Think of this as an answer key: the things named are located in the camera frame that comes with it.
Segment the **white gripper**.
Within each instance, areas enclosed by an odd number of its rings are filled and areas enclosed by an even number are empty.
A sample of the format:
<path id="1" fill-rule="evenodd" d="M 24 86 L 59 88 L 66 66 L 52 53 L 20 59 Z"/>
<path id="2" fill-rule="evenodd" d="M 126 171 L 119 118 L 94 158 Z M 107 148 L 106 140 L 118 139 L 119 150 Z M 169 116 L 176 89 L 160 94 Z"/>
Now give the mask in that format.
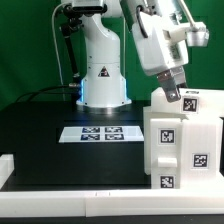
<path id="1" fill-rule="evenodd" d="M 169 103 L 180 100 L 178 88 L 186 87 L 182 67 L 188 63 L 185 41 L 175 43 L 165 36 L 164 28 L 173 26 L 169 19 L 144 12 L 139 12 L 137 18 L 132 25 L 132 35 L 143 71 L 148 76 L 158 74 L 157 80 Z M 174 75 L 166 71 L 172 68 L 175 68 Z"/>

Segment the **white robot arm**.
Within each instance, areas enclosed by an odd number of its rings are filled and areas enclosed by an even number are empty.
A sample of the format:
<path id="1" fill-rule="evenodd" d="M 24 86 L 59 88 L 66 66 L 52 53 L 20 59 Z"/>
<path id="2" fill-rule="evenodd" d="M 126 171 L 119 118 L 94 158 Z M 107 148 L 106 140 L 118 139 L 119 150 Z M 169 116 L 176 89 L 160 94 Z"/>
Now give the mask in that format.
<path id="1" fill-rule="evenodd" d="M 169 102 L 180 99 L 188 63 L 179 0 L 61 0 L 67 31 L 81 29 L 87 72 L 79 80 L 76 105 L 95 113 L 112 113 L 132 103 L 120 69 L 120 39 L 104 17 L 123 17 L 133 35 L 144 73 L 155 75 Z"/>

